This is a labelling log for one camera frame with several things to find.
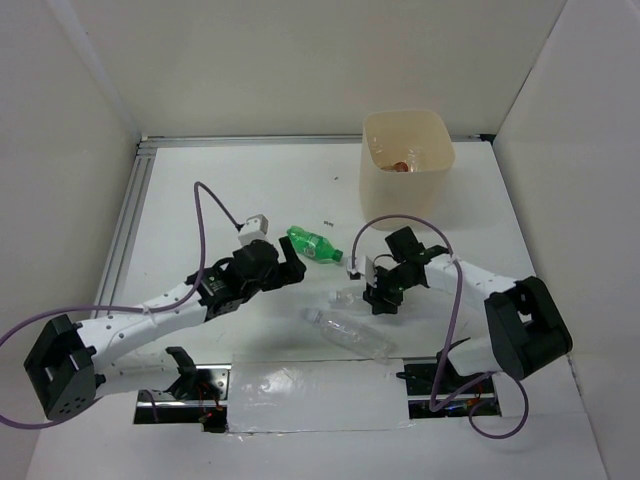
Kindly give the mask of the green plastic bottle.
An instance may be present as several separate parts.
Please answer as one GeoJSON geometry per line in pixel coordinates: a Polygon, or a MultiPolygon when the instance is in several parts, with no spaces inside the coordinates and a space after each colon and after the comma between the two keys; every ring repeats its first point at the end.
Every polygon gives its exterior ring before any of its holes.
{"type": "Polygon", "coordinates": [[[324,236],[298,226],[289,227],[287,236],[295,251],[306,258],[319,263],[340,263],[343,259],[343,252],[324,236]]]}

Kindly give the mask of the clear bottle white cap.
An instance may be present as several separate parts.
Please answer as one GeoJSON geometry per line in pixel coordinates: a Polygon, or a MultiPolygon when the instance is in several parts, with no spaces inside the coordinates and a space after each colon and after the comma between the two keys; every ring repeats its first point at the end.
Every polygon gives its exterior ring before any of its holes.
{"type": "Polygon", "coordinates": [[[362,358],[384,363],[397,349],[387,335],[342,312],[305,308],[300,316],[325,340],[362,358]]]}
{"type": "Polygon", "coordinates": [[[352,314],[368,315],[371,313],[371,306],[364,300],[363,295],[364,288],[358,286],[332,291],[328,296],[329,307],[352,314]]]}

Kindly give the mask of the red label bottle red cap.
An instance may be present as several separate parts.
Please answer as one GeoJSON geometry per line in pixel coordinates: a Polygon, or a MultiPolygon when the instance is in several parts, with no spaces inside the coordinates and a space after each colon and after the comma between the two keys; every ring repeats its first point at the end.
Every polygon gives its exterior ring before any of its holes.
{"type": "Polygon", "coordinates": [[[410,167],[406,162],[400,161],[392,165],[391,170],[393,172],[405,173],[410,171],[410,167]]]}

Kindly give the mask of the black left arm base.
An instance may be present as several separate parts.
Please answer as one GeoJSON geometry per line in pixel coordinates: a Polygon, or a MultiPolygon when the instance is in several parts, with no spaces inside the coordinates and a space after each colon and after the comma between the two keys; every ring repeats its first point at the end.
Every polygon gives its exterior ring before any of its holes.
{"type": "Polygon", "coordinates": [[[198,424],[206,433],[226,433],[231,366],[197,365],[182,347],[166,351],[179,376],[167,389],[138,392],[133,423],[198,424]]]}

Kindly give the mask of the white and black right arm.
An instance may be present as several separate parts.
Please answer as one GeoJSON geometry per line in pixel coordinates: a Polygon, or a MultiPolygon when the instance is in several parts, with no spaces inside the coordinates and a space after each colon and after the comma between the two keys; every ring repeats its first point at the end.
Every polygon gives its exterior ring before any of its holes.
{"type": "Polygon", "coordinates": [[[391,269],[360,257],[349,275],[366,279],[364,301],[374,315],[396,314],[404,293],[422,286],[454,296],[454,312],[461,303],[484,315],[488,334],[453,341],[436,379],[448,392],[460,391],[471,376],[503,372],[524,380],[570,353],[573,339],[546,284],[538,277],[523,280],[494,274],[457,259],[441,245],[425,247],[410,227],[385,238],[391,269]]]}

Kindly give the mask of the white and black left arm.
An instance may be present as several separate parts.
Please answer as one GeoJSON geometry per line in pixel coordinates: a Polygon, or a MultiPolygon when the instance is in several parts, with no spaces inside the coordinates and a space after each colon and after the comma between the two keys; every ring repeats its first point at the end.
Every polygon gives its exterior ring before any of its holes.
{"type": "Polygon", "coordinates": [[[49,320],[24,362],[45,417],[67,421],[99,398],[129,391],[189,397],[203,377],[186,350],[143,353],[141,347],[232,313],[259,292],[301,282],[304,263],[288,238],[279,243],[254,240],[133,312],[49,320]]]}

